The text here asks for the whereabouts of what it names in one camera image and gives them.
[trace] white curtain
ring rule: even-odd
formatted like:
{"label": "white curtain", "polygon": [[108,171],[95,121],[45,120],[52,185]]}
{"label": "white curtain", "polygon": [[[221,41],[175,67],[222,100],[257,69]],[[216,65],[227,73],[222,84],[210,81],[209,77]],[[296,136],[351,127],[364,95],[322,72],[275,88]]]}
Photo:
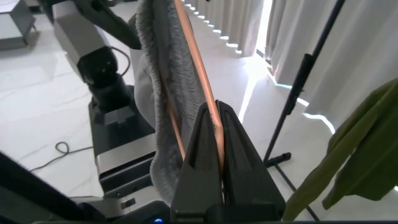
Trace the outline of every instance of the white curtain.
{"label": "white curtain", "polygon": [[[274,0],[266,58],[275,79],[292,85],[312,53],[336,0]],[[338,128],[377,87],[398,77],[398,1],[346,0],[301,98],[306,113]]]}
{"label": "white curtain", "polygon": [[185,0],[184,4],[198,12],[228,43],[238,45],[242,57],[252,56],[260,28],[264,0]]}

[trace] clothes hanger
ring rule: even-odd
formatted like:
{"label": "clothes hanger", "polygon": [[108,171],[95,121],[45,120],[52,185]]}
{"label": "clothes hanger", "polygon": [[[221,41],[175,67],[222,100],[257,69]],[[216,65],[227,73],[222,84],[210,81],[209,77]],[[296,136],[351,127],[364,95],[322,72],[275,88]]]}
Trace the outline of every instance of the clothes hanger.
{"label": "clothes hanger", "polygon": [[[211,86],[209,83],[209,79],[207,77],[207,73],[205,70],[205,66],[203,64],[203,60],[201,59],[200,52],[198,45],[196,43],[195,37],[193,35],[188,16],[185,13],[184,6],[181,0],[174,0],[175,8],[177,10],[178,18],[180,19],[181,26],[183,29],[184,36],[187,40],[189,50],[191,52],[193,62],[197,69],[200,83],[203,87],[203,92],[205,93],[207,105],[210,111],[211,120],[214,126],[214,133],[217,142],[217,150],[218,150],[218,160],[220,165],[220,171],[222,173],[224,167],[224,128],[223,124],[221,123],[220,114],[218,112],[213,92],[211,90]],[[174,115],[172,113],[171,107],[169,106],[169,112],[171,115],[171,119],[173,122],[174,131],[177,137],[178,145],[180,147],[180,152],[182,157],[185,157],[185,150],[182,146],[181,135],[179,133],[177,122],[175,121]]]}

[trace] green shirt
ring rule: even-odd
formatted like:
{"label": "green shirt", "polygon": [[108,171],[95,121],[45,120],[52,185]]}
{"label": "green shirt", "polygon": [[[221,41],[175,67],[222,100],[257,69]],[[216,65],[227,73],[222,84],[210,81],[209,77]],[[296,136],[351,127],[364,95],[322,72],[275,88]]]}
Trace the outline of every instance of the green shirt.
{"label": "green shirt", "polygon": [[395,79],[374,90],[331,137],[325,158],[287,201],[283,220],[294,220],[319,197],[349,156],[323,207],[329,209],[345,195],[382,199],[398,183],[397,133]]}

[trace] black cable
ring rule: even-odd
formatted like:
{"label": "black cable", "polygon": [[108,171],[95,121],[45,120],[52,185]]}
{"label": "black cable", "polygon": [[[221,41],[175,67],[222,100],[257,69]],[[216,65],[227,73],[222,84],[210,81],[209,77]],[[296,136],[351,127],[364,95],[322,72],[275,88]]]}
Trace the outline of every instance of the black cable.
{"label": "black cable", "polygon": [[123,54],[123,55],[127,58],[128,66],[127,66],[127,68],[125,69],[125,71],[121,74],[121,76],[123,76],[123,75],[125,75],[125,74],[129,71],[129,68],[130,68],[130,66],[131,66],[130,57],[129,57],[125,52],[123,52],[123,51],[120,50],[120,49],[117,49],[116,47],[111,47],[111,49],[113,49],[113,50],[115,50],[115,51],[117,51],[117,52]]}
{"label": "black cable", "polygon": [[[59,148],[59,145],[61,145],[61,144],[65,145],[65,147],[67,148],[66,151],[62,151],[62,150]],[[90,146],[90,147],[85,147],[85,148],[78,149],[78,150],[75,150],[75,151],[72,151],[72,152],[71,152],[71,151],[69,150],[69,145],[68,145],[68,143],[66,143],[66,142],[58,142],[58,143],[56,143],[56,145],[55,145],[55,150],[57,150],[58,152],[61,152],[62,155],[61,155],[61,156],[58,156],[58,157],[56,157],[56,158],[54,158],[54,159],[52,159],[52,160],[50,160],[50,161],[48,161],[48,163],[46,163],[46,164],[44,164],[44,165],[42,165],[42,166],[36,167],[36,168],[34,168],[34,169],[31,169],[30,172],[33,172],[33,171],[36,171],[36,170],[39,170],[39,169],[43,169],[44,167],[47,167],[48,165],[50,165],[52,162],[57,161],[57,160],[59,160],[59,159],[65,157],[65,156],[67,156],[67,155],[70,155],[70,154],[73,154],[73,153],[76,153],[76,152],[81,152],[81,151],[84,151],[84,150],[87,150],[87,149],[92,149],[92,148],[93,148],[93,146]]]}

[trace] green garment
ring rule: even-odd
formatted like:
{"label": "green garment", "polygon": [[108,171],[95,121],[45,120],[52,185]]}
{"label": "green garment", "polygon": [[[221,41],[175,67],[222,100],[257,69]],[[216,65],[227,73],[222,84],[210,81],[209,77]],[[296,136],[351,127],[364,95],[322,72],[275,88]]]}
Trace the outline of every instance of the green garment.
{"label": "green garment", "polygon": [[398,184],[397,133],[395,79],[374,90],[331,137],[325,158],[289,198],[282,219],[294,220],[318,198],[349,156],[333,189],[323,200],[323,207],[329,209],[345,195],[382,199]]}

